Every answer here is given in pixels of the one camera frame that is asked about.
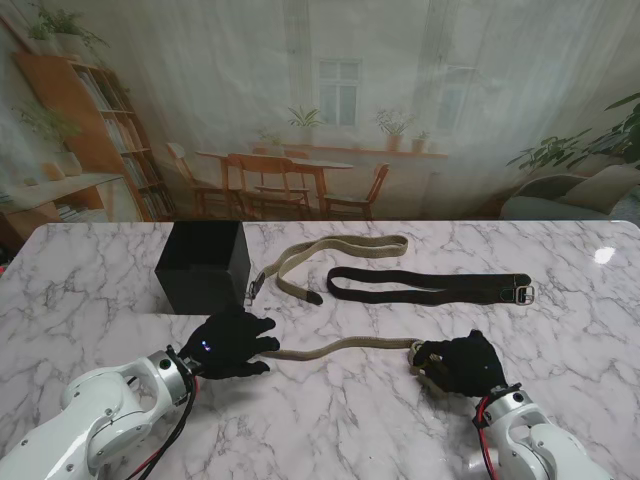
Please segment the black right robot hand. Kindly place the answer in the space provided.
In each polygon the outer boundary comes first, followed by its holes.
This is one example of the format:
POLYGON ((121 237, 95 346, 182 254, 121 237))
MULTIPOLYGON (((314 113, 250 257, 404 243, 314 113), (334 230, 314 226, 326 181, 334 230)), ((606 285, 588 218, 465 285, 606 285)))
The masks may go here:
POLYGON ((495 348, 479 330, 452 340, 425 341, 412 364, 446 393, 485 397, 508 386, 495 348))

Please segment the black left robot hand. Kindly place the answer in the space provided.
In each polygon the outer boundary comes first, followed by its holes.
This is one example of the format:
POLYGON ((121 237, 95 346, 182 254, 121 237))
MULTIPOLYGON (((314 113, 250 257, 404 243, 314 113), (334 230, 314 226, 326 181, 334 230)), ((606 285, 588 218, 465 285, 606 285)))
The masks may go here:
POLYGON ((273 319, 259 318, 242 306, 229 305, 211 315, 189 337, 178 356, 196 362, 195 375, 209 380, 244 378, 269 372, 256 355, 276 352, 279 341, 266 333, 274 329, 273 319))

